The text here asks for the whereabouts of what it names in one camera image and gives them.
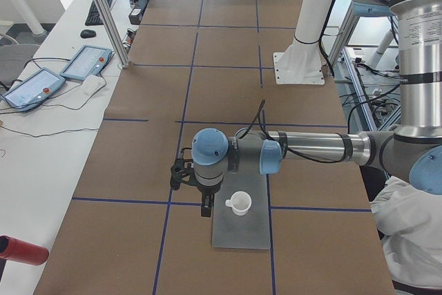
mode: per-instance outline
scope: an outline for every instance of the red cylinder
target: red cylinder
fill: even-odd
[[[48,259],[49,251],[9,236],[0,236],[0,258],[19,263],[41,265]]]

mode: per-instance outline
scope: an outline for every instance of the white table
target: white table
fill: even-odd
[[[112,48],[103,26],[84,25],[91,1],[74,0],[35,57],[70,59],[84,44]],[[113,0],[111,8],[121,38],[127,28],[137,28],[128,20],[131,10],[128,0]],[[97,36],[81,39],[79,34],[85,28],[95,30]],[[57,72],[66,63],[39,64]],[[119,77],[118,65],[115,56],[102,73],[107,86],[79,111],[59,106],[39,107],[25,114],[0,115],[0,120],[5,127],[33,135],[68,129],[97,129]],[[20,78],[29,77],[37,69],[34,64],[28,64]],[[68,82],[58,93],[76,84]],[[86,99],[79,87],[53,99],[51,104],[75,108]],[[0,103],[0,108],[5,107],[4,102]],[[31,138],[0,128],[0,149],[6,151],[0,158],[0,235],[52,248],[96,134],[96,131],[88,131]],[[35,267],[8,261],[0,282],[0,294],[32,294],[43,268],[44,265]]]

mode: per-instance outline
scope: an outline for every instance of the chair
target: chair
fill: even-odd
[[[0,33],[0,38],[6,38],[11,45],[0,46],[0,88],[4,85],[8,90],[13,81],[21,74],[25,63],[32,59],[40,45],[19,44],[10,36]]]

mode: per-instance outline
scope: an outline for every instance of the black keyboard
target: black keyboard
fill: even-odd
[[[107,0],[109,7],[112,4],[112,0]],[[103,24],[103,21],[99,17],[97,6],[94,2],[91,3],[89,8],[88,17],[84,23],[86,26],[99,26]]]

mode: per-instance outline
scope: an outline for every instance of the blue and white device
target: blue and white device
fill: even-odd
[[[42,68],[34,75],[11,88],[3,95],[4,100],[20,112],[36,108],[48,97],[59,90],[66,80],[47,68]]]
[[[69,61],[60,75],[68,79],[84,81],[89,75],[98,75],[108,64],[112,50],[84,45]]]

